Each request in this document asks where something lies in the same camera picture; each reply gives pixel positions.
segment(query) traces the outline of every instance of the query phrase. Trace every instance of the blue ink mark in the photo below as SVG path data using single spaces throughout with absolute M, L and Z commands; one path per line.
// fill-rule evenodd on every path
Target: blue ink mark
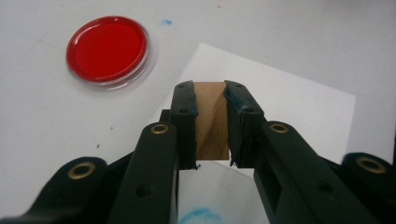
M 221 217 L 208 208 L 195 209 L 184 216 L 178 224 L 220 223 Z
M 161 21 L 161 25 L 172 25 L 172 21 L 170 21 L 170 20 L 162 20 Z

